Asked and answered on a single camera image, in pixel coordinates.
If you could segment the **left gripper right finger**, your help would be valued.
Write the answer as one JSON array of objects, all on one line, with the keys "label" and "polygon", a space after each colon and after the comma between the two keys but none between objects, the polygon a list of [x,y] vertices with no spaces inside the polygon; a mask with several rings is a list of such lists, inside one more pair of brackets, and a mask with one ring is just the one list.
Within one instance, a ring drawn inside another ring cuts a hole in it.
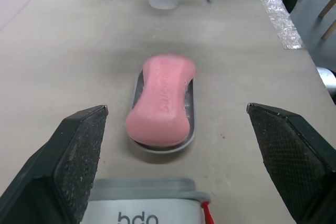
[{"label": "left gripper right finger", "polygon": [[296,223],[335,223],[335,149],[300,115],[246,108],[264,166]]}]

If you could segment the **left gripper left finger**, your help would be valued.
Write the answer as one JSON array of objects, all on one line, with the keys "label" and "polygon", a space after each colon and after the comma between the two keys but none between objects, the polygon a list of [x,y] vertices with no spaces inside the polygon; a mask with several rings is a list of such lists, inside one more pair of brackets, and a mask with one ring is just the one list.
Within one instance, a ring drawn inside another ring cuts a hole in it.
[{"label": "left gripper left finger", "polygon": [[64,118],[1,195],[1,223],[80,223],[93,187],[108,108]]}]

